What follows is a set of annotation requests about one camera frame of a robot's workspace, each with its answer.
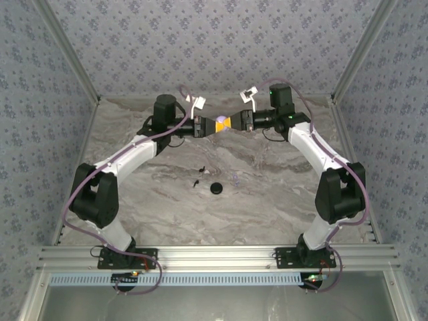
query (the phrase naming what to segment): wire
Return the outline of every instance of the wire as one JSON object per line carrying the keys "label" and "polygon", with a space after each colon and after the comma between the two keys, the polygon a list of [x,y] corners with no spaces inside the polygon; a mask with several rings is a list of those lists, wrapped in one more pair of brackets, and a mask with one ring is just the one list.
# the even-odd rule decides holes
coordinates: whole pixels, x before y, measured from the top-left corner
{"label": "wire", "polygon": [[265,136],[265,138],[268,140],[268,141],[270,141],[270,142],[285,142],[286,141],[286,139],[284,138],[283,140],[276,140],[276,139],[270,139],[270,138],[268,138],[267,136],[266,136],[266,133],[265,133],[265,131],[267,130],[267,128],[263,128],[262,130],[261,130],[261,133],[263,134],[263,136]]}
{"label": "wire", "polygon": [[148,271],[147,259],[145,257],[139,257],[139,259],[144,260],[144,267],[145,267],[146,271]]}
{"label": "wire", "polygon": [[321,148],[321,150],[323,152],[325,152],[329,157],[331,157],[336,163],[338,163],[341,167],[343,167],[344,169],[346,169],[348,171],[348,173],[355,179],[356,183],[358,184],[358,186],[360,187],[361,191],[362,191],[362,196],[364,197],[364,204],[365,204],[365,209],[364,209],[364,214],[362,215],[361,219],[356,221],[356,222],[340,222],[338,223],[338,225],[332,230],[332,232],[330,233],[330,235],[327,237],[326,239],[326,249],[328,251],[332,251],[336,254],[336,256],[338,257],[338,260],[340,262],[340,270],[339,270],[339,275],[337,277],[337,279],[333,282],[333,284],[331,284],[330,286],[328,286],[325,289],[322,290],[318,290],[318,292],[326,292],[328,290],[333,289],[337,283],[339,282],[341,275],[342,275],[342,271],[343,271],[343,266],[342,266],[342,259],[340,258],[339,253],[333,249],[332,247],[330,247],[330,240],[336,235],[336,233],[338,232],[338,230],[342,227],[342,225],[360,225],[362,223],[364,223],[364,221],[367,219],[368,217],[368,212],[369,212],[369,207],[370,207],[370,202],[368,199],[368,193],[366,190],[366,187],[364,186],[364,184],[362,183],[360,177],[358,177],[358,175],[344,162],[342,162],[340,159],[337,159],[335,157],[335,155],[333,155],[316,137],[316,135],[314,134],[314,113],[312,112],[312,109],[309,107],[308,102],[306,101],[305,97],[303,97],[302,93],[299,91],[299,89],[297,89],[291,82],[289,82],[287,79],[284,78],[270,78],[265,80],[264,82],[262,82],[257,88],[262,88],[264,85],[271,83],[271,82],[284,82],[287,85],[289,85],[292,89],[294,89],[294,91],[297,93],[297,95],[299,96],[299,98],[303,101],[306,109],[308,109],[309,114],[310,114],[310,136],[312,137],[312,139],[314,140],[314,142],[318,145],[318,147]]}
{"label": "wire", "polygon": [[[322,290],[318,290],[318,288],[314,285],[311,284],[309,282],[303,282],[305,283],[307,286],[310,286],[311,288],[313,288],[315,291],[317,292],[322,292]],[[350,308],[348,308],[347,306],[345,306],[342,302],[340,302],[340,300],[337,300],[337,298],[335,298],[332,294],[330,294],[330,296],[334,299],[336,299],[337,305],[336,306],[340,306],[341,308],[345,309],[346,311],[348,311],[349,313],[351,313],[355,318],[364,321],[356,312],[352,311]]]}
{"label": "wire", "polygon": [[180,147],[181,145],[183,145],[185,143],[185,141],[186,141],[186,138],[183,137],[183,140],[181,141],[180,144],[178,144],[178,145],[170,145],[170,144],[168,144],[168,146],[170,146],[171,148],[177,148],[177,147]]}
{"label": "wire", "polygon": [[187,113],[185,114],[185,116],[183,117],[183,119],[173,128],[171,128],[170,130],[167,130],[166,132],[163,132],[161,134],[156,134],[154,136],[150,136],[150,137],[144,137],[143,139],[140,139],[139,141],[137,141],[135,144],[131,144],[129,147],[124,148],[124,150],[122,150],[121,152],[119,152],[116,156],[112,157],[108,163],[105,163],[101,166],[99,166],[95,171],[93,171],[92,173],[90,173],[78,186],[77,188],[74,190],[74,192],[70,195],[70,198],[68,199],[66,205],[64,206],[64,210],[62,212],[61,215],[61,219],[62,219],[62,223],[69,227],[70,229],[74,229],[76,231],[79,231],[81,233],[90,235],[92,237],[95,237],[98,241],[100,241],[101,243],[104,244],[104,246],[106,246],[108,249],[111,249],[112,251],[115,251],[116,253],[119,254],[123,254],[123,255],[129,255],[129,256],[134,256],[134,257],[142,257],[145,259],[148,259],[150,261],[152,261],[154,264],[156,264],[159,268],[159,277],[158,280],[156,281],[156,284],[154,286],[152,286],[151,288],[144,290],[144,291],[139,291],[139,292],[121,292],[121,291],[117,291],[118,294],[125,294],[125,295],[129,295],[129,296],[137,296],[140,294],[147,294],[150,292],[155,291],[159,284],[162,281],[162,265],[153,257],[149,256],[149,255],[145,255],[145,254],[140,254],[140,253],[132,253],[132,252],[126,252],[126,251],[122,251],[120,249],[118,249],[117,247],[114,247],[113,245],[108,244],[108,242],[103,239],[102,237],[100,237],[99,235],[86,231],[85,229],[81,229],[80,227],[77,227],[73,224],[71,224],[70,222],[67,221],[67,214],[68,214],[68,208],[70,207],[70,205],[73,203],[74,199],[76,198],[77,194],[83,189],[83,187],[86,185],[86,183],[88,183],[91,179],[93,179],[99,172],[101,172],[103,169],[105,169],[108,164],[112,164],[115,161],[117,161],[120,157],[122,157],[123,155],[125,155],[127,152],[129,152],[130,150],[132,150],[134,148],[134,146],[138,146],[140,144],[143,144],[144,142],[147,142],[148,140],[152,140],[152,139],[156,139],[159,137],[163,137],[166,135],[169,135],[171,133],[173,133],[174,131],[176,131],[178,128],[180,128],[185,122],[186,120],[189,118],[190,113],[191,113],[191,107],[193,105],[193,98],[192,95],[190,93],[190,90],[187,86],[185,85],[180,85],[179,86],[179,91],[180,93],[182,92],[182,88],[186,89],[186,91],[189,94],[190,97],[190,108],[187,111]]}
{"label": "wire", "polygon": [[93,247],[91,247],[91,249],[89,250],[89,254],[92,256],[92,257],[100,257],[99,255],[94,255],[94,254],[92,254],[92,250],[95,248],[95,247],[104,247],[104,246],[102,246],[102,245],[95,245],[95,246],[93,246]]}
{"label": "wire", "polygon": [[177,106],[177,108],[183,113],[183,115],[186,114],[186,110],[183,108],[183,106],[181,106],[179,104],[179,102],[175,102],[175,105]]}
{"label": "wire", "polygon": [[153,118],[153,115],[147,117],[147,119],[144,121],[144,124],[142,125],[143,128],[146,128],[148,125],[148,122],[150,122]]}
{"label": "wire", "polygon": [[327,278],[328,278],[330,276],[330,272],[331,272],[330,265],[326,262],[325,259],[321,259],[320,263],[321,263],[321,265],[325,265],[326,267],[328,267],[328,274],[327,274]]}

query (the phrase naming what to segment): gray marble surface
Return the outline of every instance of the gray marble surface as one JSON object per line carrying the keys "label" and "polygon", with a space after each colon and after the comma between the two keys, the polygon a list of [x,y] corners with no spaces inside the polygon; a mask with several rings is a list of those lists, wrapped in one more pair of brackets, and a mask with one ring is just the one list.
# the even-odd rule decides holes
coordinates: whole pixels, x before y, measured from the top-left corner
{"label": "gray marble surface", "polygon": [[[152,114],[154,99],[103,99],[84,160],[96,163],[125,145]],[[304,111],[295,99],[296,110]],[[269,108],[269,98],[258,99]],[[340,150],[328,99],[311,99],[318,132]],[[215,119],[251,108],[240,98],[208,98],[198,114]],[[279,139],[273,130],[266,133]],[[172,144],[180,143],[173,138]],[[206,172],[199,169],[205,166]],[[220,195],[209,187],[223,185]],[[270,142],[261,131],[229,130],[207,138],[186,138],[143,164],[120,186],[119,216],[141,245],[293,244],[315,217],[318,177],[309,162],[287,142]],[[89,227],[73,213],[69,220]],[[344,227],[335,243],[365,241],[364,227]],[[61,245],[97,244],[68,228]]]}

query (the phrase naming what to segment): white cable clip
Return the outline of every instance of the white cable clip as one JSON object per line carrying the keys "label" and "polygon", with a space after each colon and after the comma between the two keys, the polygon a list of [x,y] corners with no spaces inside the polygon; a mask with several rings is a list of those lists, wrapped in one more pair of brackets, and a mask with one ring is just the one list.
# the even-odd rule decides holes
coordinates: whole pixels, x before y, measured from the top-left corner
{"label": "white cable clip", "polygon": [[248,102],[251,102],[253,104],[253,112],[257,110],[257,102],[255,102],[253,96],[258,93],[257,88],[255,86],[251,87],[248,90],[243,90],[239,93],[241,95],[241,98],[244,102],[244,104],[247,104]]}
{"label": "white cable clip", "polygon": [[[192,99],[193,99],[193,105],[192,105],[192,109],[191,109],[191,113],[190,113],[190,119],[193,119],[193,110],[195,109],[195,107],[198,108],[199,110],[202,110],[203,105],[207,101],[204,97],[201,97],[201,96],[199,96],[197,98],[192,96]],[[190,96],[189,95],[187,95],[186,101],[190,102]]]}

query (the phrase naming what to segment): patterned wallpaper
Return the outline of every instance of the patterned wallpaper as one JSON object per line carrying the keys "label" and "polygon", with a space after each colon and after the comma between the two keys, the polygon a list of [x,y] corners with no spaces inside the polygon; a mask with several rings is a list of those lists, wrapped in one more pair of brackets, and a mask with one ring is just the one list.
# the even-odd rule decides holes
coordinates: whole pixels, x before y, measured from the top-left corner
{"label": "patterned wallpaper", "polygon": [[15,320],[92,106],[30,0],[0,1],[0,320]]}
{"label": "patterned wallpaper", "polygon": [[385,242],[428,320],[428,2],[403,0],[340,105]]}
{"label": "patterned wallpaper", "polygon": [[333,91],[379,0],[49,0],[96,90]]}

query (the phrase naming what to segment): aluminum frame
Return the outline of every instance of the aluminum frame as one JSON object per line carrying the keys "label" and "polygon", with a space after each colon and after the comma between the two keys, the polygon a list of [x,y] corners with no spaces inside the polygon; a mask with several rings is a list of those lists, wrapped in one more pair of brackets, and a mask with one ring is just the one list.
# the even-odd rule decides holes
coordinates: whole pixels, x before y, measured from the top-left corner
{"label": "aluminum frame", "polygon": [[[165,273],[249,273],[266,275],[279,271],[272,257],[275,247],[293,245],[231,245],[231,246],[158,246],[159,262]],[[388,282],[389,293],[398,320],[418,320],[410,296],[406,293],[397,250],[390,244],[336,244],[344,273],[382,271]],[[36,274],[33,277],[20,321],[37,320],[51,280],[58,272],[106,274],[124,270],[98,270],[98,259],[90,255],[91,246],[47,246],[41,249]],[[288,272],[316,272],[317,269],[289,269]]]}

